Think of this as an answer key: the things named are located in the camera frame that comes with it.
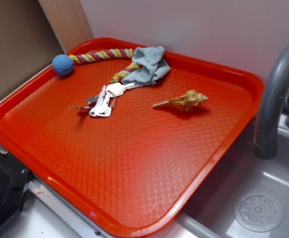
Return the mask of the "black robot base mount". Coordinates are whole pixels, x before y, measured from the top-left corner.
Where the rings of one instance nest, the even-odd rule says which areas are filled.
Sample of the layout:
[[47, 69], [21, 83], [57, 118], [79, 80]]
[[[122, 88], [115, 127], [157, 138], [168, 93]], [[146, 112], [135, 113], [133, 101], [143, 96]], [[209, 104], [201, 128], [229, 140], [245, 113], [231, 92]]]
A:
[[21, 214], [31, 177], [16, 157], [0, 153], [0, 230]]

